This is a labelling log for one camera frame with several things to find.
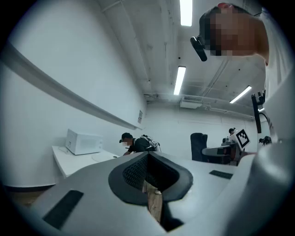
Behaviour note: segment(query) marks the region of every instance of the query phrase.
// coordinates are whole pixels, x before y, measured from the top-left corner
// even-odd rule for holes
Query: ceiling
[[[264,89],[265,65],[259,56],[228,60],[207,54],[201,62],[190,44],[199,34],[199,18],[220,0],[193,0],[193,25],[180,25],[179,0],[97,0],[133,69],[148,103],[179,103],[183,95],[201,97],[203,107],[253,116],[251,94]],[[258,3],[232,0],[252,14]],[[179,65],[186,74],[179,96],[173,95]],[[252,90],[235,104],[229,101],[248,85]]]

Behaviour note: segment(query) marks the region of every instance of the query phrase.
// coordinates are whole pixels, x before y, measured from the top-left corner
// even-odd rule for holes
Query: white table
[[[74,155],[66,147],[52,146],[52,150],[56,163],[65,178],[88,165],[118,157],[105,150],[86,155]]]

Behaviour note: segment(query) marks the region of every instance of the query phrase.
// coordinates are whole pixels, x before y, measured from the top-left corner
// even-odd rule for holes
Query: white wall
[[[103,135],[104,149],[122,155],[122,133],[132,133],[139,110],[144,115],[146,109],[119,43],[94,0],[51,0],[37,6],[16,27],[9,39],[12,45],[53,79],[131,125],[124,128],[69,106],[0,63],[0,172],[3,183],[14,187],[58,181],[61,173],[51,146],[65,144],[68,128]]]
[[[217,112],[199,112],[179,108],[175,105],[151,104],[147,106],[143,122],[144,130],[136,130],[137,135],[151,136],[161,144],[162,152],[191,159],[190,135],[208,135],[207,146],[217,147],[229,135],[229,129],[245,129],[251,143],[246,151],[257,151],[257,129],[254,121],[221,115]]]
[[[37,89],[2,63],[1,179],[7,186],[54,184],[60,177],[52,145],[64,146],[68,128],[104,136],[104,149],[123,155],[122,126],[91,116]]]
[[[95,0],[37,2],[9,42],[61,85],[136,126],[146,102]]]

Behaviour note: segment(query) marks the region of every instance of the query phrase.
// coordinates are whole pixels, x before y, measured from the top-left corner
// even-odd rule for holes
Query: microwave
[[[98,153],[103,150],[103,137],[68,129],[65,146],[75,155]]]

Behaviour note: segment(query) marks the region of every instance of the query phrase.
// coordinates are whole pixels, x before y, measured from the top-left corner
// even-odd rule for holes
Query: backpack
[[[154,141],[150,136],[142,135],[140,138],[144,138],[149,142],[149,147],[146,148],[148,151],[156,151],[157,148],[160,146],[160,144]]]

